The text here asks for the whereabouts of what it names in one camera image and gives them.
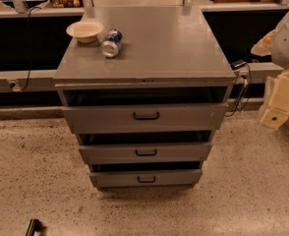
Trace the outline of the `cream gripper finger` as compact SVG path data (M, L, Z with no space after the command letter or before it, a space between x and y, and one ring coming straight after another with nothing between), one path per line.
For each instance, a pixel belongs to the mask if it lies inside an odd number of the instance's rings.
M260 118L260 124L267 129L278 130L288 119L289 115L286 112L267 108Z
M275 40L276 30L272 30L261 38L251 49L251 53L260 57L271 55Z

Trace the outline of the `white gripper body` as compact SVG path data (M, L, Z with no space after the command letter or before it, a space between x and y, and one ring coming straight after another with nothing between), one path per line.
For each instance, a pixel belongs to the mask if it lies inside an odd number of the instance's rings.
M289 70L274 80L274 87L268 103L270 108L289 114Z

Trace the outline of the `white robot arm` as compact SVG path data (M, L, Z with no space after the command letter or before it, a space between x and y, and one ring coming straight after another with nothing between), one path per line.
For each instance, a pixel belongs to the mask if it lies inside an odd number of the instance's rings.
M252 47L251 53L270 55L272 63L283 68L276 78L267 79L260 108L260 124L277 130L289 119L289 11L274 30Z

